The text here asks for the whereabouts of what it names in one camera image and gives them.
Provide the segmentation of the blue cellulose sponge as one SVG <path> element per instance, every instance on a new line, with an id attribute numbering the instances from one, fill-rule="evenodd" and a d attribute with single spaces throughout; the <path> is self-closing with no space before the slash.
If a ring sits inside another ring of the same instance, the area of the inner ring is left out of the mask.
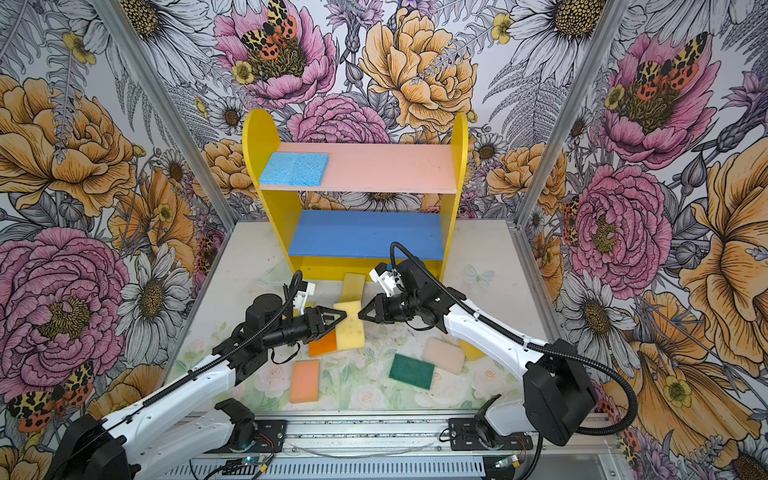
<path id="1" fill-rule="evenodd" d="M 268 185 L 298 186 L 300 158 L 298 153 L 273 153 L 259 177 L 259 182 Z"/>
<path id="2" fill-rule="evenodd" d="M 327 153 L 293 153 L 289 184 L 299 187 L 320 186 L 328 162 Z"/>

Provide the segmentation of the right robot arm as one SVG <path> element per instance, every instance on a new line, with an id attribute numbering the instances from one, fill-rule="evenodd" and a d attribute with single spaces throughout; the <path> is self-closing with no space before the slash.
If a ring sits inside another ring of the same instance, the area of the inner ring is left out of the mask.
<path id="1" fill-rule="evenodd" d="M 484 413 L 498 436 L 533 430 L 564 446 L 596 405 L 597 396 L 575 349 L 563 340 L 548 344 L 487 316 L 466 296 L 418 289 L 380 293 L 358 317 L 376 324 L 406 323 L 416 317 L 485 353 L 522 383 L 522 398 L 493 401 Z"/>

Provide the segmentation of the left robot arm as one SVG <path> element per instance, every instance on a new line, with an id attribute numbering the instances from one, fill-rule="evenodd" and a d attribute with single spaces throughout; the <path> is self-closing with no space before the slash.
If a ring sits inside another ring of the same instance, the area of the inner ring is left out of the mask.
<path id="1" fill-rule="evenodd" d="M 229 337 L 185 375 L 140 400 L 67 428 L 49 479 L 156 479 L 193 457 L 220 449 L 246 452 L 258 443 L 254 415 L 235 399 L 216 400 L 256 373 L 280 346 L 309 344 L 346 319 L 343 310 L 304 307 L 291 294 L 258 296 Z M 197 420 L 190 413 L 209 401 Z"/>

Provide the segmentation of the bright yellow sponge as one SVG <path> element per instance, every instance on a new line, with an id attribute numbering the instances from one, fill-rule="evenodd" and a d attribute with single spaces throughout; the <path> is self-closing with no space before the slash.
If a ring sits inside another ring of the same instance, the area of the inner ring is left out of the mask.
<path id="1" fill-rule="evenodd" d="M 362 309 L 361 301 L 338 302 L 333 305 L 336 310 L 346 313 L 346 318 L 336 327 L 336 348 L 338 351 L 361 349 L 365 346 L 363 321 L 359 318 Z"/>

